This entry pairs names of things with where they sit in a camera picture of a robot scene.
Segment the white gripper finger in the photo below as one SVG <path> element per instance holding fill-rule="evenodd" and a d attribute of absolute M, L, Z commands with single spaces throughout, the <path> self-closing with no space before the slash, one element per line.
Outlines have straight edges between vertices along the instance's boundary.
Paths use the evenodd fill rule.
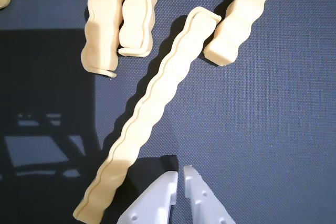
<path fill-rule="evenodd" d="M 234 223 L 208 184 L 192 166 L 184 166 L 185 197 L 190 200 L 193 223 Z"/>
<path fill-rule="evenodd" d="M 176 204 L 178 172 L 158 177 L 119 217 L 118 223 L 168 224 Z"/>

